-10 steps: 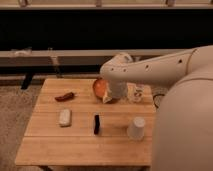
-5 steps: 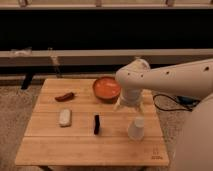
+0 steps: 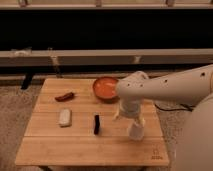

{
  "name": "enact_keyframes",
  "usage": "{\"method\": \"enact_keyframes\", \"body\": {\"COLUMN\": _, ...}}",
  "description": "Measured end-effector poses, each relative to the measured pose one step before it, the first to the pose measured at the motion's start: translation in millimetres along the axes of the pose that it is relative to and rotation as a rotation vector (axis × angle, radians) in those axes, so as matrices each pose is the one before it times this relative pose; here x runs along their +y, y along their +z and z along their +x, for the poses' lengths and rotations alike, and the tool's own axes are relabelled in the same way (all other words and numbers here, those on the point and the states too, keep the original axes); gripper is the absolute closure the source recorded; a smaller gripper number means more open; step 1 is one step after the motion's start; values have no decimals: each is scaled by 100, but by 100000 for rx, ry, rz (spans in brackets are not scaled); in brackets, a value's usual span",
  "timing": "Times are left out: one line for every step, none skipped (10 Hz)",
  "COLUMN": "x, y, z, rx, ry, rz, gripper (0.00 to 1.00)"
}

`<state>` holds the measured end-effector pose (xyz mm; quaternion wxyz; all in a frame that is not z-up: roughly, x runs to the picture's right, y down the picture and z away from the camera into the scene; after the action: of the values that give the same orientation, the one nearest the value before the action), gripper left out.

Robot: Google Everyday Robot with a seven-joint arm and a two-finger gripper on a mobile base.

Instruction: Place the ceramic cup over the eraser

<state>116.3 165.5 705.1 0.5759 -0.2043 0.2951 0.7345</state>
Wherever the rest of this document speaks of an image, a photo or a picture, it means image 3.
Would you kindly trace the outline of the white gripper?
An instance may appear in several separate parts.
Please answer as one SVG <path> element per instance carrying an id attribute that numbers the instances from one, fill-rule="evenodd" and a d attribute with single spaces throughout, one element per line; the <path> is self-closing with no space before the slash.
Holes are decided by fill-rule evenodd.
<path id="1" fill-rule="evenodd" d="M 141 116 L 141 101 L 140 100 L 120 100 L 114 120 L 120 117 L 133 119 L 137 126 L 143 126 L 145 120 Z"/>

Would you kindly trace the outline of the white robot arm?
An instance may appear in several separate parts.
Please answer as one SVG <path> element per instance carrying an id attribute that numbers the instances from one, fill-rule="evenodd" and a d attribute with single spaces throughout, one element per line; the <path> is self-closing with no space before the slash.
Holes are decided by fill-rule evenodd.
<path id="1" fill-rule="evenodd" d="M 150 79 L 137 71 L 118 81 L 119 114 L 135 117 L 143 99 L 194 106 L 179 135 L 172 171 L 213 171 L 213 64 Z"/>

